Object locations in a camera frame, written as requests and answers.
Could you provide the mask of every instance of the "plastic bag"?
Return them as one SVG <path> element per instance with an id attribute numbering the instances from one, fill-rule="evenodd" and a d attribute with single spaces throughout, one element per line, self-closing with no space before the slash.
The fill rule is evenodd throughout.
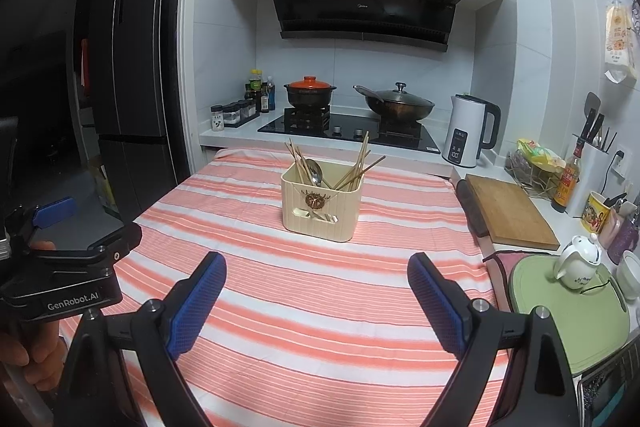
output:
<path id="1" fill-rule="evenodd" d="M 619 84 L 628 76 L 637 78 L 631 38 L 631 13 L 619 0 L 607 7 L 605 35 L 605 76 Z"/>
<path id="2" fill-rule="evenodd" d="M 518 140 L 518 150 L 529 163 L 542 169 L 545 172 L 562 172 L 564 170 L 564 160 L 551 149 L 540 147 L 533 140 Z"/>

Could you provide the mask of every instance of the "white teapot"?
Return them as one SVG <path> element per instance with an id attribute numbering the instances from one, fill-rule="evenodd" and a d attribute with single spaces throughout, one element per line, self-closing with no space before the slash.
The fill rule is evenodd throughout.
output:
<path id="1" fill-rule="evenodd" d="M 596 234 L 591 233 L 589 237 L 574 235 L 556 261 L 554 275 L 567 288 L 579 290 L 593 278 L 601 257 Z"/>

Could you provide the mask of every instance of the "purple bottle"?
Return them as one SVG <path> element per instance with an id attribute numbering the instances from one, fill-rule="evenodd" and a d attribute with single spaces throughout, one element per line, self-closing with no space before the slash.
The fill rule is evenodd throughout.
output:
<path id="1" fill-rule="evenodd" d="M 638 246 L 638 238 L 640 237 L 640 217 L 636 212 L 633 216 L 627 217 L 625 222 L 622 223 L 620 231 L 613 238 L 610 247 L 607 249 L 607 254 L 610 260 L 615 264 L 620 264 L 622 260 L 622 254 L 625 250 L 634 251 Z"/>

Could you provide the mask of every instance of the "countertop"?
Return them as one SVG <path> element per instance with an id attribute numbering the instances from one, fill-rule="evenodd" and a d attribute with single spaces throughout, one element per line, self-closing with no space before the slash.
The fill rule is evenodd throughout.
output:
<path id="1" fill-rule="evenodd" d="M 366 116 L 366 111 L 354 108 L 332 107 L 332 112 L 340 114 L 360 114 Z M 207 129 L 207 123 L 200 126 L 200 145 L 203 147 L 217 148 L 264 148 L 271 150 L 285 150 L 285 142 L 291 138 L 286 134 L 272 134 L 260 132 L 258 129 L 266 125 L 272 120 L 279 118 L 284 113 L 283 110 L 276 110 L 267 114 L 262 114 L 255 120 L 238 127 L 226 128 L 222 131 L 214 132 Z M 439 149 L 444 148 L 447 131 L 437 126 L 430 125 L 429 120 L 422 122 L 427 128 L 434 142 Z M 294 136 L 297 145 L 304 147 L 304 152 L 313 156 L 334 156 L 336 159 L 354 160 L 354 154 L 360 150 L 359 142 L 350 142 L 344 140 L 332 140 L 328 138 L 314 136 Z M 481 155 L 478 165 L 472 169 L 466 169 L 448 163 L 440 154 L 415 151 L 410 149 L 402 149 L 389 147 L 384 145 L 370 145 L 371 154 L 369 158 L 375 160 L 377 156 L 386 155 L 385 166 L 390 168 L 405 169 L 412 172 L 423 172 L 425 174 L 434 174 L 436 176 L 444 176 L 452 181 L 463 179 L 467 174 L 476 174 L 506 182 L 513 183 L 511 176 L 500 167 L 493 165 L 484 155 Z M 560 255 L 562 249 L 571 242 L 574 235 L 586 235 L 586 230 L 582 227 L 580 219 L 577 217 L 569 217 L 567 214 L 556 212 L 547 200 L 532 198 L 536 208 L 540 214 L 546 219 L 551 229 L 556 234 L 561 245 L 558 251 L 547 251 L 554 255 Z M 482 252 L 488 255 L 495 250 L 532 250 L 529 248 L 513 247 L 511 245 L 498 245 L 487 241 L 480 240 Z M 616 266 L 610 261 L 609 257 L 604 254 L 603 264 L 607 266 L 609 271 L 615 275 Z M 638 318 L 637 313 L 640 310 L 638 299 L 629 303 L 629 319 L 630 319 L 630 338 L 638 334 Z"/>

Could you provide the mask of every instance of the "teapot lid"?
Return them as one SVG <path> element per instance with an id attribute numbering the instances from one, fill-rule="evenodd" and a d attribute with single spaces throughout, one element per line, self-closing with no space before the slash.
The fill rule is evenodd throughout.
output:
<path id="1" fill-rule="evenodd" d="M 600 264 L 600 247 L 595 233 L 590 233 L 589 237 L 574 235 L 571 243 L 585 261 L 595 265 Z"/>

